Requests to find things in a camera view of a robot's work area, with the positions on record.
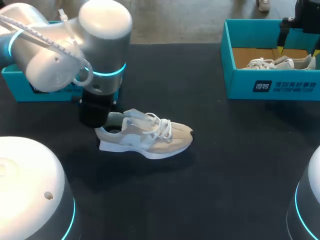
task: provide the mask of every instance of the robotic arm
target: robotic arm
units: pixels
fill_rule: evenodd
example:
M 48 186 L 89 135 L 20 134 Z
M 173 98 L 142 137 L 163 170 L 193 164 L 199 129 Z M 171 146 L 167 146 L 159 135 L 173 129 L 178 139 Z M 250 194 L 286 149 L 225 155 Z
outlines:
M 28 4 L 0 9 L 0 67 L 16 63 L 42 92 L 63 89 L 71 82 L 84 86 L 79 120 L 99 128 L 107 121 L 122 82 L 132 17 L 113 0 L 90 0 L 70 20 L 63 11 L 60 14 L 63 22 L 49 24 Z
M 320 0 L 297 0 L 295 18 L 285 17 L 280 24 L 277 48 L 283 52 L 290 29 L 302 29 L 307 34 L 320 34 Z M 314 46 L 313 56 L 320 53 L 320 38 Z

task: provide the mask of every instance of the blue shoe box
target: blue shoe box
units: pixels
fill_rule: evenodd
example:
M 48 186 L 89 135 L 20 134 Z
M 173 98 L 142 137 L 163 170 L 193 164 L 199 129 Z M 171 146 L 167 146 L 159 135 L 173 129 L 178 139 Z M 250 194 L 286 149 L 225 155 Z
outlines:
M 320 70 L 236 68 L 233 48 L 276 49 L 280 23 L 264 19 L 225 21 L 221 60 L 229 99 L 320 101 Z M 318 34 L 290 29 L 284 48 L 311 54 L 318 38 Z M 320 69 L 319 57 L 316 60 L 316 69 Z
M 16 64 L 5 67 L 1 71 L 3 78 L 17 102 L 65 102 L 72 97 L 82 96 L 83 87 L 73 83 L 55 92 L 41 92 L 35 89 L 27 80 L 24 73 Z M 114 94 L 114 100 L 118 101 L 119 91 Z

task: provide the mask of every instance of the concrete floor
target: concrete floor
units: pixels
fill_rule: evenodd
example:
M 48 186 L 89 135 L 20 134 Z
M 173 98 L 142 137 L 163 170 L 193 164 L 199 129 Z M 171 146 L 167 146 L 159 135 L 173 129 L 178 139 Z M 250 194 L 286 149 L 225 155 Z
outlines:
M 58 8 L 75 17 L 87 0 L 4 0 L 35 6 L 48 20 L 58 20 Z M 260 13 L 256 0 L 117 0 L 132 14 L 134 44 L 220 42 L 224 21 L 282 19 L 295 15 L 297 0 L 270 0 L 269 14 Z

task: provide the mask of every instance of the cardboard insert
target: cardboard insert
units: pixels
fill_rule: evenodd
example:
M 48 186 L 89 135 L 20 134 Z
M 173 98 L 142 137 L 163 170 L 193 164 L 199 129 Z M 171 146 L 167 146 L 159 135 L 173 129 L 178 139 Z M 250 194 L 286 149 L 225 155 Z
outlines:
M 232 48 L 235 66 L 237 69 L 247 67 L 253 59 L 271 59 L 276 60 L 282 56 L 287 56 L 292 59 L 304 59 L 308 56 L 306 50 L 300 49 L 284 49 L 280 54 L 277 49 L 262 49 L 262 48 Z

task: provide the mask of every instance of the white robotic arm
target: white robotic arm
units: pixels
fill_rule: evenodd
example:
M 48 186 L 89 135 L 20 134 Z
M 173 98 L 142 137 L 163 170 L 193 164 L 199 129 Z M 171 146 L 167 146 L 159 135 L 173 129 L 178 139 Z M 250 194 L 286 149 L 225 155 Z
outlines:
M 16 63 L 42 92 L 71 82 L 85 86 L 79 119 L 88 127 L 101 127 L 122 81 L 132 17 L 113 0 L 90 0 L 78 17 L 61 16 L 63 22 L 49 24 L 28 4 L 0 9 L 0 67 Z

